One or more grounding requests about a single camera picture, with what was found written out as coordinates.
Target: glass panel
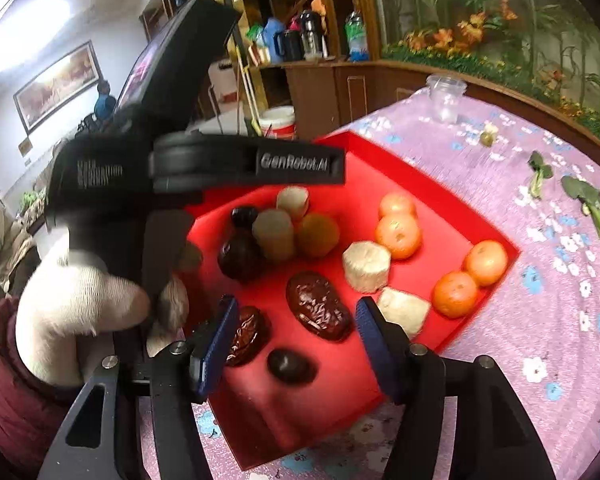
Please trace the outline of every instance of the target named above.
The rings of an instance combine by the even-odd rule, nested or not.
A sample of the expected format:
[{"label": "glass panel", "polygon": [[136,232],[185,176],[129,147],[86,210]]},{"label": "glass panel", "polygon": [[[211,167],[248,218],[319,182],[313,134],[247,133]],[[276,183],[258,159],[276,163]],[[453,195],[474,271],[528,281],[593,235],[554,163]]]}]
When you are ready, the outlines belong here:
[{"label": "glass panel", "polygon": [[600,31],[578,0],[376,0],[383,57],[475,75],[600,137]]}]

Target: purple floral tablecloth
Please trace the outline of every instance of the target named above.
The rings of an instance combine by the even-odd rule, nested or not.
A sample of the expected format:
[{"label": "purple floral tablecloth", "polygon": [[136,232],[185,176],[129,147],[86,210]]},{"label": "purple floral tablecloth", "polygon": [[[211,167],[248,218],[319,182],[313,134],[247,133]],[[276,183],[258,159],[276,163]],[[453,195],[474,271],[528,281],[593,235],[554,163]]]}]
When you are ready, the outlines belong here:
[{"label": "purple floral tablecloth", "polygon": [[[421,89],[349,128],[451,189],[522,250],[488,305],[443,355],[494,357],[538,430],[557,480],[576,479],[600,450],[600,240],[560,178],[568,174],[600,188],[600,167],[551,132],[462,99],[458,124],[435,123]],[[486,121],[499,128],[491,148],[478,142]],[[533,150],[555,173],[544,182],[541,201],[527,187]],[[449,399],[435,480],[448,477],[455,410]],[[222,480],[379,479],[402,416],[401,408],[386,404],[318,446],[242,472],[208,406],[194,412],[211,471]],[[144,425],[144,462],[157,479],[150,430]]]}]

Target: gloved hand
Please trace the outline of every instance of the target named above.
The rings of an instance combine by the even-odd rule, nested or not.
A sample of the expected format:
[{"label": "gloved hand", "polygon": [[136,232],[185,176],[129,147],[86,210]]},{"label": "gloved hand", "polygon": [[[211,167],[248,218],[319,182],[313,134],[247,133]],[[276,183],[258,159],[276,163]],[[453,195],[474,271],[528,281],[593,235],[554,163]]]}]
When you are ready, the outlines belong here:
[{"label": "gloved hand", "polygon": [[[201,261],[188,244],[181,262]],[[96,267],[69,265],[69,237],[63,237],[36,269],[20,299],[16,345],[24,365],[53,386],[81,386],[94,366],[111,353],[98,344],[109,332],[143,322],[150,311],[144,290]],[[149,356],[176,340],[189,313],[187,291],[173,275],[155,306],[147,339]]]}]

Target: red tray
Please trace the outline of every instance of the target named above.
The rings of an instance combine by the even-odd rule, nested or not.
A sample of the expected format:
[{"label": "red tray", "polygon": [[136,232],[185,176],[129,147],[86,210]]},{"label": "red tray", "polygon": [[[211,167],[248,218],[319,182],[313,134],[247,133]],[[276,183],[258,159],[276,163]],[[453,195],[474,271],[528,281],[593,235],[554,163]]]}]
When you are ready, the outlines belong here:
[{"label": "red tray", "polygon": [[[265,312],[272,325],[267,346],[251,363],[226,368],[218,390],[210,397],[216,421],[243,470],[347,428],[383,400],[358,333],[353,332],[342,343],[311,334],[291,314],[285,287],[296,272],[316,270],[333,283],[353,313],[361,294],[344,278],[342,253],[352,242],[373,239],[378,204],[386,193],[407,192],[414,197],[423,233],[416,255],[392,263],[389,286],[429,300],[437,280],[459,270],[464,256],[479,241],[502,243],[509,255],[509,268],[519,254],[509,240],[458,197],[379,146],[353,132],[333,134],[318,142],[347,150],[344,186],[308,186],[310,211],[332,215],[341,229],[340,243],[327,257],[297,257],[270,266],[261,278],[241,286],[225,277],[216,261],[218,249],[232,232],[230,211],[245,204],[272,207],[283,186],[221,190],[204,205],[191,208],[198,218],[189,239],[205,256],[200,279],[210,303],[216,304],[222,294],[235,294],[240,305],[252,304]],[[485,307],[495,286],[481,290],[473,315]],[[471,317],[449,320],[431,309],[416,341],[440,351]],[[297,349],[318,363],[318,376],[312,384],[291,388],[269,374],[267,355],[282,346]]]}]

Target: white bucket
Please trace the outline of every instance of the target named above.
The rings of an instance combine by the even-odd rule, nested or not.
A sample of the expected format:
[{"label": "white bucket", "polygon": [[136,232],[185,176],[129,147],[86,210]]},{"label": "white bucket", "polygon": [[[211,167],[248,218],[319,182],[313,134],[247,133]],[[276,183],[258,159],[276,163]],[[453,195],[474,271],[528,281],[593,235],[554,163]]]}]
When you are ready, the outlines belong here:
[{"label": "white bucket", "polygon": [[266,137],[296,138],[296,111],[292,106],[277,106],[260,114],[260,127]]}]

